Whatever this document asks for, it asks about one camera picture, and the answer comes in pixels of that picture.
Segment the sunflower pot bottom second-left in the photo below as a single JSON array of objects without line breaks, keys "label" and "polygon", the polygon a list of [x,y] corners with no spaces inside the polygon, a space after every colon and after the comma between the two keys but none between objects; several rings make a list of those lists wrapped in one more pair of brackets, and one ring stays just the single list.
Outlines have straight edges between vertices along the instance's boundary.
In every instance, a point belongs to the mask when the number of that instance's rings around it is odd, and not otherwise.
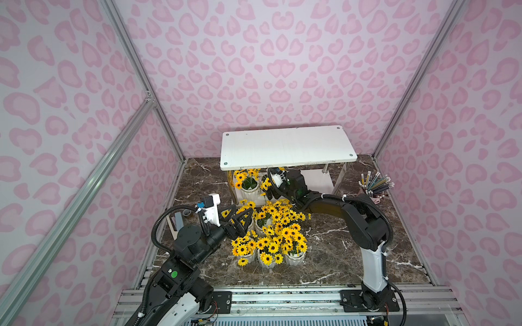
[{"label": "sunflower pot bottom second-left", "polygon": [[273,194],[271,193],[272,183],[270,177],[268,175],[263,176],[261,182],[262,183],[260,185],[260,188],[262,190],[262,195],[266,196],[268,199],[273,198]]}]

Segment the sunflower pot second-left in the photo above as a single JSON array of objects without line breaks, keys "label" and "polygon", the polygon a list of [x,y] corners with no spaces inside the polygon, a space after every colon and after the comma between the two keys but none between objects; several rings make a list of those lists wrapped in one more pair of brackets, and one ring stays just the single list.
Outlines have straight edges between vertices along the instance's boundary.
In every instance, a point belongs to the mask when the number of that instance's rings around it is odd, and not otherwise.
[{"label": "sunflower pot second-left", "polygon": [[289,200],[278,200],[271,211],[272,221],[276,226],[286,227],[301,221],[310,220],[311,213],[303,213],[294,209]]},{"label": "sunflower pot second-left", "polygon": [[260,185],[260,188],[262,190],[262,195],[266,196],[268,199],[273,198],[273,194],[271,193],[272,183],[270,177],[268,175],[263,176],[261,182],[262,183]]}]

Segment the sunflower pot top second-left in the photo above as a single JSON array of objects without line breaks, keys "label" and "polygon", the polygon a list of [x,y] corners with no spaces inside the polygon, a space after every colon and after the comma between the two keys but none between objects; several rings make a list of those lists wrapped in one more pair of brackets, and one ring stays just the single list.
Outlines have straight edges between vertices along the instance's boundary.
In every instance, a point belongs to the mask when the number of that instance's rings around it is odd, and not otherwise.
[{"label": "sunflower pot top second-left", "polygon": [[289,200],[278,200],[271,211],[272,221],[276,226],[286,227],[301,221],[310,220],[311,213],[303,213],[294,209]]}]

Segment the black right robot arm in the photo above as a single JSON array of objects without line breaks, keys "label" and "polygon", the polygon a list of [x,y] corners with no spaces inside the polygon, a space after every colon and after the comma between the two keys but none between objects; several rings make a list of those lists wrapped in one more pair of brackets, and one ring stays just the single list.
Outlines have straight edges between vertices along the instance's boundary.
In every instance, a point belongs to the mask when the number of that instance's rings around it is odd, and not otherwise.
[{"label": "black right robot arm", "polygon": [[349,235],[360,247],[363,280],[360,291],[341,293],[340,305],[345,312],[401,312],[407,316],[402,292],[389,280],[386,249],[394,239],[394,231],[386,217],[366,194],[335,196],[310,190],[299,170],[282,171],[268,168],[268,196],[290,201],[293,208],[305,214],[322,214],[342,219]]}]

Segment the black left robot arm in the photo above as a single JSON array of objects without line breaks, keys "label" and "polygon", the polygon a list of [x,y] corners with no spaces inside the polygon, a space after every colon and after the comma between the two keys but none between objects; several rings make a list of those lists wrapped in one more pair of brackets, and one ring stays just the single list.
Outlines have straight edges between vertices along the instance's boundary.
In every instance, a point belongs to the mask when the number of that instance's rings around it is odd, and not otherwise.
[{"label": "black left robot arm", "polygon": [[236,240],[247,234],[253,208],[238,212],[234,205],[224,219],[218,211],[219,225],[205,222],[200,226],[186,225],[178,232],[173,246],[166,247],[157,239],[160,223],[170,214],[189,210],[204,216],[211,209],[178,205],[168,208],[157,220],[151,232],[152,244],[169,254],[168,259],[147,282],[141,303],[127,325],[184,325],[198,312],[216,310],[212,302],[213,287],[201,278],[199,266],[228,238]]}]

